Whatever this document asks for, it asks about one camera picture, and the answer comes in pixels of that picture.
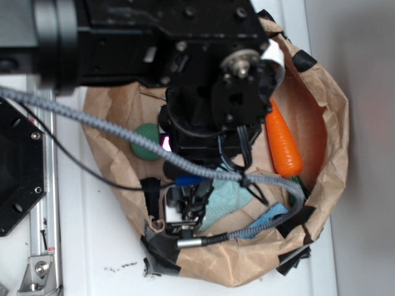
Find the green ball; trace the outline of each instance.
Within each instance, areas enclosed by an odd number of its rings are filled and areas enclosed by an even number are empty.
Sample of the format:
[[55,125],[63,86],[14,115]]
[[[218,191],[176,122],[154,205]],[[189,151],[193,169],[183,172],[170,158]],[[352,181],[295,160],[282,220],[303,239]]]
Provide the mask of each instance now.
[[[135,132],[159,144],[159,132],[157,125],[153,123],[145,123],[140,125]],[[131,149],[138,158],[150,161],[160,159],[158,155],[142,148],[139,145],[131,143]]]

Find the black hexagonal plate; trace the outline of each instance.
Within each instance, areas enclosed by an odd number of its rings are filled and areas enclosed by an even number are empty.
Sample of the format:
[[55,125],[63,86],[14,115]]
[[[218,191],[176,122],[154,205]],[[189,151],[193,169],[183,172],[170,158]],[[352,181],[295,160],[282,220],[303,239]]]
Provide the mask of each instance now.
[[0,237],[45,195],[44,134],[0,97]]

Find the orange carrot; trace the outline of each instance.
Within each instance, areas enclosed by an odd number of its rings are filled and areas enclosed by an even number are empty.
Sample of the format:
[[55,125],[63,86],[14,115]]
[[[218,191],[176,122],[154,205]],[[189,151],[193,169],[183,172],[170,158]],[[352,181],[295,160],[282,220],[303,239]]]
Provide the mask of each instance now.
[[276,103],[270,102],[273,111],[266,116],[266,130],[274,167],[284,178],[297,176],[302,171],[302,157]]

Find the metal cylinder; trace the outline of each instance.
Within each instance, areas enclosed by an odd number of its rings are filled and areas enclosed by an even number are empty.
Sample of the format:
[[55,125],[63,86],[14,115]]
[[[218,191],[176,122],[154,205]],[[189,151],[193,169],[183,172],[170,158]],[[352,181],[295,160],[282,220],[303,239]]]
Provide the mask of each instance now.
[[202,239],[200,237],[194,237],[192,239],[178,239],[177,240],[177,248],[195,248],[202,246]]

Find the light blue cloth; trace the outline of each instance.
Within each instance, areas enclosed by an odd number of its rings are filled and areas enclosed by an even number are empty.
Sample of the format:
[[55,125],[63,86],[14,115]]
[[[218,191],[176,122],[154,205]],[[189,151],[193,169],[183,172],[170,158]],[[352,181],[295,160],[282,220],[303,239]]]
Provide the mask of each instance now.
[[[284,205],[282,203],[278,202],[274,206],[269,208],[269,211],[264,213],[257,220],[255,220],[255,222],[253,222],[250,226],[248,226],[248,228],[253,228],[253,227],[265,225],[265,224],[269,223],[270,219],[272,219],[273,217],[276,217],[277,215],[281,215],[281,214],[286,214],[286,213],[288,213],[288,209],[286,207],[284,207]],[[257,234],[246,234],[243,236],[239,236],[238,238],[239,239],[253,239],[257,235],[258,235],[258,233]]]
[[203,232],[219,219],[245,207],[253,198],[246,189],[240,188],[239,183],[214,180],[214,191],[206,207],[206,217],[199,231]]

